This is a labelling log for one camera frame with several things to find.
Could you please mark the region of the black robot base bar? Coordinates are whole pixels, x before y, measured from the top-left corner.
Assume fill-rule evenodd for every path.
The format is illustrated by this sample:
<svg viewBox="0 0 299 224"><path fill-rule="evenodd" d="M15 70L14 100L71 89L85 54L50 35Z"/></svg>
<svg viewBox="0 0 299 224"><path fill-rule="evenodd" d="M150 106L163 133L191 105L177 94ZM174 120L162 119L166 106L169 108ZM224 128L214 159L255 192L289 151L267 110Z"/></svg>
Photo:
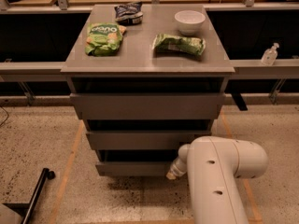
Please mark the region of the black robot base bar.
<svg viewBox="0 0 299 224"><path fill-rule="evenodd" d="M47 180L55 178L55 173L44 168L28 203L1 203L0 224L30 224L39 196Z"/></svg>

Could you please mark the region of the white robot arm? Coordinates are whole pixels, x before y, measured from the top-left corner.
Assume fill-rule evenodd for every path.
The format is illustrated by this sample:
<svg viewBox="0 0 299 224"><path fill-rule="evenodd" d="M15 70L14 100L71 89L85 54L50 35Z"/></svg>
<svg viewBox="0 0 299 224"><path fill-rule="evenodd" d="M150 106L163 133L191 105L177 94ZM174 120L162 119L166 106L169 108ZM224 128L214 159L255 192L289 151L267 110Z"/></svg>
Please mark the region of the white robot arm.
<svg viewBox="0 0 299 224"><path fill-rule="evenodd" d="M166 177L188 177L194 224L249 224L235 181L257 178L267 166L254 142L203 136L179 148Z"/></svg>

